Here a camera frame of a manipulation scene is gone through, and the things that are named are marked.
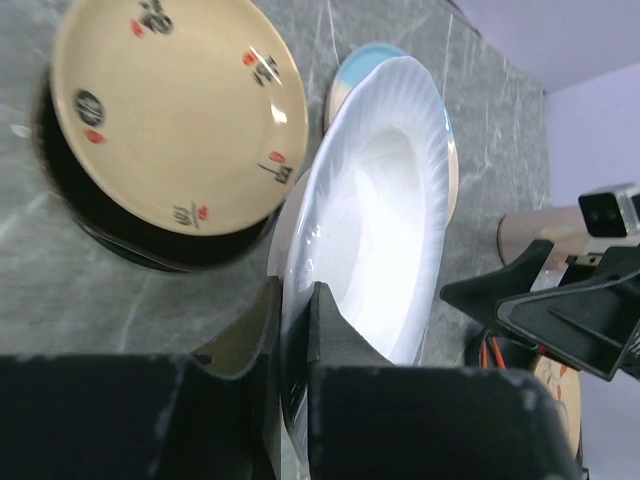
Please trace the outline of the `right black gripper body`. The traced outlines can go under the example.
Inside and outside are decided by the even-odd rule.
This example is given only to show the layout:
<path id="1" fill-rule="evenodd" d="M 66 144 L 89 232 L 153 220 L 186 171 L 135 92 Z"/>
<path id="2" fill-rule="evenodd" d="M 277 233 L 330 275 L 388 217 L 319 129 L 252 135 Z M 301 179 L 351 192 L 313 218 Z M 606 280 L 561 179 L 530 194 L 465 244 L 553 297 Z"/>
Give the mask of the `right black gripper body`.
<path id="1" fill-rule="evenodd" d="M 639 246 L 611 246 L 604 253 L 570 255 L 566 264 L 565 286 L 599 280 L 622 281 L 629 290 L 639 289 Z"/>

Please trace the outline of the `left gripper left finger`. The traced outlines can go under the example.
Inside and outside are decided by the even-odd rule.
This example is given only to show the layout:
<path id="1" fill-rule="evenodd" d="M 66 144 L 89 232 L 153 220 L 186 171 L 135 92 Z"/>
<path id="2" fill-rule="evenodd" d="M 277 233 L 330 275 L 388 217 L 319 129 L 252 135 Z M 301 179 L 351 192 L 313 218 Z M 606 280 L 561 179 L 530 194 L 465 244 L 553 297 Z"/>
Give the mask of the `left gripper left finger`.
<path id="1" fill-rule="evenodd" d="M 281 285 L 189 354 L 1 359 L 5 479 L 276 479 Z"/>

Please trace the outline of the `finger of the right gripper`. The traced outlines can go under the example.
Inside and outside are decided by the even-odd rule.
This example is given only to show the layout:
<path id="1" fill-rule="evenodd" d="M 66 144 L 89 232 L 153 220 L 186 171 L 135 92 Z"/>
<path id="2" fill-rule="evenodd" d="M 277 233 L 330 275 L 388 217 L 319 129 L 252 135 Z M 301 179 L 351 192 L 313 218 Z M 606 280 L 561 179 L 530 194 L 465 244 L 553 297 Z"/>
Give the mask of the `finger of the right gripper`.
<path id="1" fill-rule="evenodd" d="M 497 307 L 497 320 L 568 366 L 610 381 L 636 364 L 639 274 L 608 273 L 512 297 Z"/>
<path id="2" fill-rule="evenodd" d="M 553 247 L 552 241 L 534 240 L 511 264 L 495 272 L 443 286 L 440 299 L 484 328 L 507 333 L 505 323 L 497 319 L 499 305 L 508 298 L 530 292 Z"/>

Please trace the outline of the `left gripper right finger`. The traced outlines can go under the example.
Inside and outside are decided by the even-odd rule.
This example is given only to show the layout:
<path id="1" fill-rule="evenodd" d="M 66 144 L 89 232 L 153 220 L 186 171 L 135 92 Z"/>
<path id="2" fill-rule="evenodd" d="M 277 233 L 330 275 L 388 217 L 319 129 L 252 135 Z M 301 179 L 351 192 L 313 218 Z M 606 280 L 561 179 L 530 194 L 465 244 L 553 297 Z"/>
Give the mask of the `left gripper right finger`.
<path id="1" fill-rule="evenodd" d="M 523 370 L 390 364 L 309 304 L 308 462 L 314 479 L 578 479 L 555 404 Z"/>

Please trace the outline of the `white scalloped paper bowl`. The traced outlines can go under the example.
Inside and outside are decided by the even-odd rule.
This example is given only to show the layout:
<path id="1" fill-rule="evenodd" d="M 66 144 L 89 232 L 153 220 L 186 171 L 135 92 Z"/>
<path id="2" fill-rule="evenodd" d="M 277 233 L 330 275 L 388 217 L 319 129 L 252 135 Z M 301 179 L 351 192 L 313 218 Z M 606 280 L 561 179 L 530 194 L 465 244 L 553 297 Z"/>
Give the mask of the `white scalloped paper bowl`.
<path id="1" fill-rule="evenodd" d="M 384 359 L 412 365 L 440 270 L 449 199 L 449 121 L 426 67 L 387 59 L 346 97 L 281 211 L 267 272 L 283 284 L 281 404 L 308 458 L 306 353 L 313 287 Z"/>

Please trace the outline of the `cream plate with blue leaves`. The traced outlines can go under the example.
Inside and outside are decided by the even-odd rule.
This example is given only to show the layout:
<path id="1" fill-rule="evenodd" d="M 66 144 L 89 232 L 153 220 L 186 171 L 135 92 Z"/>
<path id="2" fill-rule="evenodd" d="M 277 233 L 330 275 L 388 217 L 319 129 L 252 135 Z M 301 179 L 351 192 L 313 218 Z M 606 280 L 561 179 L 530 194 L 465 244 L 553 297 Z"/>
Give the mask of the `cream plate with blue leaves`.
<path id="1" fill-rule="evenodd" d="M 325 98 L 323 132 L 335 119 L 349 93 L 380 63 L 395 57 L 408 56 L 399 47 L 388 43 L 371 42 L 354 49 L 340 64 Z M 447 110 L 444 110 L 448 145 L 449 193 L 447 223 L 450 223 L 458 198 L 459 159 L 453 127 Z"/>

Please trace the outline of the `yellow round plate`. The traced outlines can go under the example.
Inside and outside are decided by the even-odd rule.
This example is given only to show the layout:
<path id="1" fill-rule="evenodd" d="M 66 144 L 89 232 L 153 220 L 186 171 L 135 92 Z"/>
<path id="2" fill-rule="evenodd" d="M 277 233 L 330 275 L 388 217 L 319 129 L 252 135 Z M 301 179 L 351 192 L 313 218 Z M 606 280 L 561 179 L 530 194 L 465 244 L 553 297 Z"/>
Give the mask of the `yellow round plate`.
<path id="1" fill-rule="evenodd" d="M 167 231 L 250 227 L 284 201 L 304 163 L 303 82 L 250 1 L 73 1 L 50 86 L 85 172 Z"/>

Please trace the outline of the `black round plate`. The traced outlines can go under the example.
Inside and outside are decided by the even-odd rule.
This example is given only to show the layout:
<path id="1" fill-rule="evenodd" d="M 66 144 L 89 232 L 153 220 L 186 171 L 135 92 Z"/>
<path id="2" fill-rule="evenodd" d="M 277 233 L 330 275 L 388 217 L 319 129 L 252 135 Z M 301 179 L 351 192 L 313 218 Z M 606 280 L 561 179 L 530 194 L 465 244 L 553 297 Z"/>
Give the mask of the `black round plate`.
<path id="1" fill-rule="evenodd" d="M 201 272 L 232 264 L 251 253 L 273 228 L 275 210 L 236 233 L 199 237 L 150 225 L 110 199 L 84 171 L 58 123 L 45 68 L 31 113 L 32 145 L 54 194 L 73 221 L 99 244 L 134 264 L 153 270 Z"/>

